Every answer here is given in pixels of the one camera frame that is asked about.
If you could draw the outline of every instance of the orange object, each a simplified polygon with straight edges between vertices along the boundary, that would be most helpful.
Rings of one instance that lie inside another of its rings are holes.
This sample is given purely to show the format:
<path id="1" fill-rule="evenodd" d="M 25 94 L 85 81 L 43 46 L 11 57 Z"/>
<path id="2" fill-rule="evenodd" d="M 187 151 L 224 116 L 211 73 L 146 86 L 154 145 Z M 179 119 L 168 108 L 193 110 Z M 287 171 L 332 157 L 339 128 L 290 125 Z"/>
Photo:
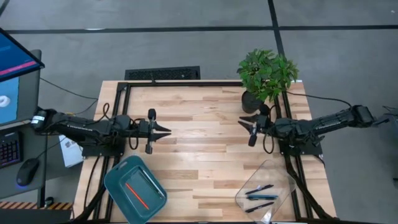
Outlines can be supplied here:
<path id="1" fill-rule="evenodd" d="M 147 204 L 145 204 L 145 202 L 138 196 L 138 194 L 132 189 L 132 187 L 128 183 L 126 183 L 126 186 L 138 198 L 138 200 L 146 207 L 146 209 L 149 210 Z"/>

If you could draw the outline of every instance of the black plant pot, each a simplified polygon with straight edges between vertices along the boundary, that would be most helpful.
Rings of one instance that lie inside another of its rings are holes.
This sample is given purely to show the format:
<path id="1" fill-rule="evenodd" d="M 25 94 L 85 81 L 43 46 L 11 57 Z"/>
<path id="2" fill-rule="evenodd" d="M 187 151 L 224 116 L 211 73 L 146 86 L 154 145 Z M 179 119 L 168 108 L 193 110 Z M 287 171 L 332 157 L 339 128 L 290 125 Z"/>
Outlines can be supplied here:
<path id="1" fill-rule="evenodd" d="M 242 109 L 246 113 L 256 112 L 263 103 L 262 100 L 256 99 L 256 97 L 248 91 L 245 91 L 242 95 Z"/>

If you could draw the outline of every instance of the white paper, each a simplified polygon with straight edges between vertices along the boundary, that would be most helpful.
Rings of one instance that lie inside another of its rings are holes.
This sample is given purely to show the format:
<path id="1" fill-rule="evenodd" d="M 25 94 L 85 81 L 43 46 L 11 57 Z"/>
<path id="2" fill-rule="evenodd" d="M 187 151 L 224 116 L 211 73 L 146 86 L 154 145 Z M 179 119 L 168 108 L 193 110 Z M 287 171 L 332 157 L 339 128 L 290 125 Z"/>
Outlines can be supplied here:
<path id="1" fill-rule="evenodd" d="M 83 162 L 83 156 L 81 156 L 83 148 L 64 135 L 60 135 L 59 138 L 65 167 L 69 168 Z"/>

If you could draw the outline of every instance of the potted plant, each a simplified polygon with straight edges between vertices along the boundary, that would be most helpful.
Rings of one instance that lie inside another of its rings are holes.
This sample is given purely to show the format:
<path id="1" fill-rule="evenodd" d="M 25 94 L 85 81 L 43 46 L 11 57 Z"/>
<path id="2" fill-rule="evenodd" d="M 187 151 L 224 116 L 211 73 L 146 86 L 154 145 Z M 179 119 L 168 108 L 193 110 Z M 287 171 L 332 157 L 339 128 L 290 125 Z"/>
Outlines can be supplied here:
<path id="1" fill-rule="evenodd" d="M 273 101 L 296 81 L 299 72 L 293 61 L 273 54 L 272 50 L 254 49 L 239 66 L 238 73 L 246 88 L 242 95 L 242 109 L 246 113 L 255 112 L 267 98 Z"/>

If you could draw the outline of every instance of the green leaves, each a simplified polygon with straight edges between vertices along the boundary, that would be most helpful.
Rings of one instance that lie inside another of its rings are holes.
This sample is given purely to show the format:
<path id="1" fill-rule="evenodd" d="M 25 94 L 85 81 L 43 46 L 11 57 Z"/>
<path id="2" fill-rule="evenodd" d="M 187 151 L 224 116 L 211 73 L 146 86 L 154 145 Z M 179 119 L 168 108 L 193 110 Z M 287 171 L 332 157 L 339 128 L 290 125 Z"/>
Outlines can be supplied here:
<path id="1" fill-rule="evenodd" d="M 274 100 L 281 91 L 296 81 L 298 72 L 293 61 L 283 55 L 275 55 L 272 50 L 254 49 L 239 63 L 238 73 L 243 86 L 260 100 Z"/>

